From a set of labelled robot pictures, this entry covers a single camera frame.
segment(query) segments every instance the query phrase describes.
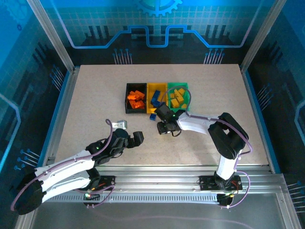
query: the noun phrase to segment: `orange block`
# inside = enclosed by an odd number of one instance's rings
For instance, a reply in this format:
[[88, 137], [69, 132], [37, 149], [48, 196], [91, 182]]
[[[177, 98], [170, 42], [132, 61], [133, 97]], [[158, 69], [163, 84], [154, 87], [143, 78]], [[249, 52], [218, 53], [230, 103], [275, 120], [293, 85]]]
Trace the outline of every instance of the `orange block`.
[[136, 102], [134, 100], [129, 100], [129, 103], [132, 106], [132, 108], [135, 109]]
[[129, 96], [127, 96], [127, 99], [129, 99], [129, 100], [136, 100], [137, 97], [135, 95], [133, 95], [133, 94], [130, 94]]
[[139, 94], [135, 93], [135, 92], [130, 92], [129, 95], [136, 96], [135, 100], [137, 100], [137, 101], [141, 99], [141, 96]]
[[144, 109], [145, 103], [143, 101], [138, 101], [135, 103], [135, 108]]
[[145, 94], [143, 94], [142, 92], [139, 91], [135, 91], [136, 94], [138, 94], [139, 96], [141, 96], [141, 99], [144, 99]]

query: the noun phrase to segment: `plastic bin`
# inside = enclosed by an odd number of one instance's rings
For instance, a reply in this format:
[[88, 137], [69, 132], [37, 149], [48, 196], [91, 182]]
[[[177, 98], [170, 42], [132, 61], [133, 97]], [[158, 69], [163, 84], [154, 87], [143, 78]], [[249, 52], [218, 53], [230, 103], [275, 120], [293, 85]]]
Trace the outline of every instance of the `plastic bin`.
[[[168, 83], [168, 84], [167, 84], [167, 88], [168, 88], [168, 89], [170, 89], [171, 87], [175, 87], [175, 86], [183, 86], [183, 87], [186, 87], [187, 89], [189, 88], [188, 85], [187, 85], [187, 83]], [[174, 90], [170, 90], [170, 91], [168, 92], [168, 97], [169, 97], [169, 98], [170, 98], [170, 93], [174, 93]], [[188, 104], [188, 102], [189, 102], [189, 100], [190, 100], [190, 95], [188, 94], [188, 92], [185, 92], [183, 98], [184, 98], [184, 103], [183, 103], [183, 104]], [[171, 99], [168, 100], [168, 107], [169, 107], [172, 111], [174, 111], [174, 112], [176, 112], [176, 111], [178, 111], [178, 110], [185, 110], [185, 109], [181, 108], [181, 106], [182, 106], [183, 104], [181, 104], [181, 105], [179, 106], [179, 108], [172, 108]]]
[[[147, 99], [146, 99], [146, 106], [147, 106], [147, 113], [153, 114], [156, 108], [151, 105], [151, 100], [153, 97], [154, 92], [158, 90], [160, 91], [160, 96], [158, 98], [158, 101], [161, 101], [161, 98], [163, 94], [167, 91], [167, 83], [148, 83], [147, 84]], [[168, 95], [165, 96], [163, 99], [163, 102], [166, 102], [166, 105], [168, 105]]]
[[[131, 91], [139, 91], [145, 94], [145, 98], [143, 99], [143, 102], [145, 104], [144, 109], [133, 109], [130, 105], [127, 96]], [[126, 114], [146, 114], [146, 98], [147, 98], [147, 84], [146, 83], [127, 83], [126, 84], [126, 95], [125, 95], [125, 112]]]

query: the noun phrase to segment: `gear logo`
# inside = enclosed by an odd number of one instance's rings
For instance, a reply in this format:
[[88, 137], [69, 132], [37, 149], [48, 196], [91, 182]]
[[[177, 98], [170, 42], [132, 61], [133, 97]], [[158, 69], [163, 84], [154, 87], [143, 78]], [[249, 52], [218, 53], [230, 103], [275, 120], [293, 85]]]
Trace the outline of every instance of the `gear logo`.
[[2, 0], [1, 2], [6, 6], [7, 11], [17, 23], [26, 19], [28, 15], [28, 4], [26, 0]]
[[149, 16], [153, 14], [156, 17], [160, 15], [165, 16], [165, 13], [171, 13], [172, 10], [177, 9], [177, 5], [182, 3], [182, 0], [134, 0], [137, 8], [143, 13], [148, 13]]

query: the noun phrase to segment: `blue block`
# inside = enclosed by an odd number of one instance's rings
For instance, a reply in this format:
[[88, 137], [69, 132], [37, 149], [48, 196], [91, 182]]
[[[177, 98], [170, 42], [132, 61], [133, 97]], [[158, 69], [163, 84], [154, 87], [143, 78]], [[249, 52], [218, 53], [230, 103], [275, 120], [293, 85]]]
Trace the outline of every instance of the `blue block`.
[[160, 93], [161, 93], [160, 91], [156, 90], [153, 94], [153, 98], [157, 100], [159, 98]]
[[150, 120], [156, 121], [157, 115], [156, 114], [151, 114], [149, 117]]
[[157, 101], [155, 101], [154, 103], [153, 103], [153, 106], [155, 107], [155, 108], [159, 108], [160, 107], [160, 102], [157, 100]]
[[151, 105], [153, 105], [156, 101], [157, 101], [156, 98], [152, 98], [152, 100], [151, 100]]

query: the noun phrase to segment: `metal frame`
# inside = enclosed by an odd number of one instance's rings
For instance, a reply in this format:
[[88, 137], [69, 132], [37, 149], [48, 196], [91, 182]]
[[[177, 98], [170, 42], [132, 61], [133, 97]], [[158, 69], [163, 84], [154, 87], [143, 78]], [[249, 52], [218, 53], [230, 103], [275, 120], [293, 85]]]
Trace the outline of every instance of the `metal frame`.
[[43, 147], [46, 148], [45, 156], [44, 158], [39, 159], [39, 166], [45, 166], [47, 164], [54, 163], [79, 71], [80, 68], [76, 67], [73, 74], [68, 77], [58, 113], [55, 114], [56, 119], [53, 129], [51, 130], [50, 140], [47, 145], [44, 145]]
[[264, 144], [264, 148], [265, 148], [265, 151], [266, 151], [266, 156], [267, 156], [267, 160], [269, 162], [269, 166], [271, 168], [272, 173], [280, 173], [280, 168], [279, 168], [279, 165], [278, 165], [277, 160], [275, 158], [275, 153], [274, 153], [273, 147], [271, 145], [270, 137], [269, 137], [268, 133], [266, 133], [264, 131], [264, 129], [266, 129], [266, 127], [265, 127], [265, 124], [264, 124], [263, 115], [261, 114], [261, 111], [258, 110], [259, 105], [256, 105], [256, 104], [258, 104], [258, 101], [254, 97], [253, 87], [250, 86], [250, 84], [252, 85], [252, 83], [248, 81], [246, 73], [242, 73], [242, 76], [243, 76], [243, 80], [244, 80], [244, 85], [246, 87], [246, 91], [247, 91], [248, 96], [249, 96], [249, 100], [250, 100], [250, 104], [251, 104], [251, 107], [252, 107], [254, 118], [255, 118], [255, 121], [256, 121], [256, 124], [257, 124], [257, 128], [259, 130], [259, 134], [260, 134], [262, 142]]
[[[76, 84], [77, 76], [79, 73], [79, 69], [80, 69], [79, 67], [76, 67], [73, 74], [70, 74], [68, 76], [65, 90], [62, 91], [63, 92], [62, 100], [61, 101], [59, 100], [60, 107], [56, 116], [56, 120], [54, 122], [53, 129], [51, 129], [50, 140], [46, 145], [47, 149], [46, 149], [45, 157], [42, 158], [43, 166], [45, 166], [48, 163], [50, 157], [56, 156], [59, 146], [59, 141], [61, 139], [63, 127], [66, 121], [68, 109], [72, 99], [74, 87]], [[27, 215], [19, 216], [15, 229], [29, 229], [35, 216], [36, 216], [36, 211], [33, 211]]]
[[57, 34], [47, 12], [44, 10], [41, 2], [39, 0], [27, 0], [28, 4], [32, 8], [36, 18], [41, 24], [43, 30], [46, 32], [48, 38], [50, 39], [52, 45], [54, 46], [56, 52], [58, 53], [61, 61], [66, 66], [70, 73], [74, 71], [74, 64], [67, 53], [65, 47], [63, 46], [59, 35]]
[[274, 4], [272, 5], [271, 9], [268, 12], [261, 28], [259, 29], [256, 37], [254, 38], [253, 43], [251, 44], [246, 56], [241, 65], [241, 72], [245, 73], [245, 71], [250, 66], [253, 58], [255, 57], [257, 51], [261, 47], [263, 41], [265, 40], [266, 36], [268, 35], [273, 23], [277, 19], [277, 16], [281, 12], [283, 6], [285, 5], [287, 0], [275, 0]]
[[[41, 26], [45, 30], [55, 50], [63, 61], [64, 65], [69, 72], [74, 72], [74, 65], [65, 50], [54, 26], [52, 25], [46, 11], [41, 5], [39, 0], [27, 0], [34, 14], [39, 20]], [[246, 69], [250, 65], [251, 61], [255, 57], [259, 47], [263, 40], [271, 29], [274, 21], [280, 13], [286, 0], [276, 0], [270, 9], [265, 21], [263, 22], [253, 44], [251, 45], [245, 59], [242, 63], [242, 73], [244, 75]], [[48, 163], [50, 157], [55, 157], [58, 149], [60, 136], [62, 134], [64, 122], [69, 109], [70, 101], [72, 98], [74, 86], [77, 79], [78, 70], [69, 78], [67, 88], [64, 90], [62, 103], [59, 108], [59, 112], [54, 123], [53, 130], [50, 136], [50, 142], [47, 144], [46, 156], [43, 161], [43, 165]], [[245, 85], [248, 90], [249, 85], [245, 80]], [[248, 94], [253, 103], [252, 94], [248, 90]], [[264, 134], [262, 127], [257, 119], [257, 124], [261, 132], [261, 136], [265, 147], [267, 143], [264, 140]], [[270, 162], [271, 170], [274, 172], [270, 152], [266, 148], [267, 157]], [[103, 175], [115, 175], [116, 178], [116, 193], [123, 195], [128, 194], [193, 194], [193, 193], [205, 193], [201, 192], [198, 184], [196, 184], [199, 175], [212, 175], [216, 170], [214, 166], [102, 166], [97, 168]], [[269, 166], [239, 166], [238, 170], [246, 171], [251, 179], [250, 194], [254, 193], [276, 193], [279, 208], [282, 213], [286, 228], [297, 229], [301, 228], [298, 221], [296, 212], [292, 200], [290, 199], [289, 192], [285, 183], [285, 179], [281, 174], [271, 174]], [[244, 175], [240, 175], [244, 185], [244, 193], [247, 186], [247, 179]], [[29, 229], [33, 221], [35, 220], [37, 211], [33, 211], [25, 216], [20, 216], [16, 224], [16, 229]]]
[[[116, 189], [113, 199], [108, 202], [200, 202], [189, 201], [192, 196], [198, 199], [200, 195], [206, 197], [210, 191], [200, 191], [197, 184], [201, 175], [212, 175], [214, 166], [100, 166], [97, 167], [101, 175], [116, 176]], [[287, 229], [300, 229], [293, 203], [282, 174], [271, 174], [269, 166], [238, 166], [238, 170], [248, 173], [251, 179], [249, 194], [275, 193], [280, 211]], [[240, 175], [245, 193], [248, 181], [245, 175]], [[143, 199], [143, 196], [162, 197], [162, 199]], [[169, 201], [168, 196], [182, 198]], [[82, 202], [82, 194], [71, 191], [50, 199], [48, 202]]]

